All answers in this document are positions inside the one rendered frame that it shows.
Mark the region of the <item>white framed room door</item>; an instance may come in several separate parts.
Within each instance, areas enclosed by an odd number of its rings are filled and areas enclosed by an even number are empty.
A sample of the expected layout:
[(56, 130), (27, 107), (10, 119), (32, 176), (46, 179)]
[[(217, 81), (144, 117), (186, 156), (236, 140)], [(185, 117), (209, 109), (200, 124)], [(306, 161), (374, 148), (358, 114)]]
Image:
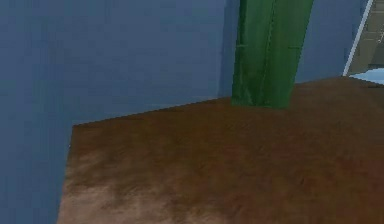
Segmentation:
[(368, 0), (343, 75), (384, 68), (384, 0)]

